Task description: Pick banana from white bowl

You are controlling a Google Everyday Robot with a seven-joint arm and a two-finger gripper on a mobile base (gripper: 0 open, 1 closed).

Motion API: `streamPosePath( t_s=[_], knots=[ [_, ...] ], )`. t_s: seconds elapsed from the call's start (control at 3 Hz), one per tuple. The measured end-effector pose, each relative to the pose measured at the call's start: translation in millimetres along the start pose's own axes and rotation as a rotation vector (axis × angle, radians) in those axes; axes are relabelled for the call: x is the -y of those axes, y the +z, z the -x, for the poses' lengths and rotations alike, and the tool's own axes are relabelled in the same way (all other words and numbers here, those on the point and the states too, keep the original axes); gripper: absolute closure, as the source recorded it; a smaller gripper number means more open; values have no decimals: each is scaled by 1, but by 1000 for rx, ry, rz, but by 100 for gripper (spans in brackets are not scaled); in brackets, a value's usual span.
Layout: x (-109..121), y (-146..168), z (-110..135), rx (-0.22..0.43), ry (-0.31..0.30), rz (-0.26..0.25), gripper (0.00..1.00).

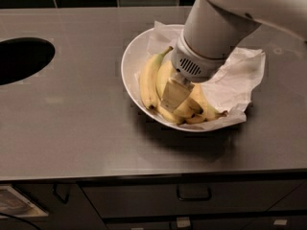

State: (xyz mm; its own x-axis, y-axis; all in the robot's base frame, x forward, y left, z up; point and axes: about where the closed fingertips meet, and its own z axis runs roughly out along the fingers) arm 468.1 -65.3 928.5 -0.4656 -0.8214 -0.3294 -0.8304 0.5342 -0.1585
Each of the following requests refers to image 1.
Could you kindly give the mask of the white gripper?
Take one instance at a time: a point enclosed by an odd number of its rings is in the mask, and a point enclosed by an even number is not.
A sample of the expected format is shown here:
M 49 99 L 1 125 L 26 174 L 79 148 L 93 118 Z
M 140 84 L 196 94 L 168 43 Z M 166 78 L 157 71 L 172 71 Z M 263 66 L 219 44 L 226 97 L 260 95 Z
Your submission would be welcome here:
M 220 34 L 196 34 L 183 30 L 171 55 L 178 73 L 167 79 L 161 105 L 173 112 L 191 94 L 192 82 L 209 81 L 227 58 L 226 42 Z

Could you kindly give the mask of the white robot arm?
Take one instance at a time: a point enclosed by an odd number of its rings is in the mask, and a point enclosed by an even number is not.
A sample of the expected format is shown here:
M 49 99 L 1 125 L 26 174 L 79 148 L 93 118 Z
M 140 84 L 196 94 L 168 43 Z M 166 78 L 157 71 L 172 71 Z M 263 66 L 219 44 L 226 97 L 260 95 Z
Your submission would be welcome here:
M 209 81 L 236 46 L 261 25 L 307 40 L 307 0 L 195 0 L 177 39 L 161 104 L 174 111 L 194 82 Z

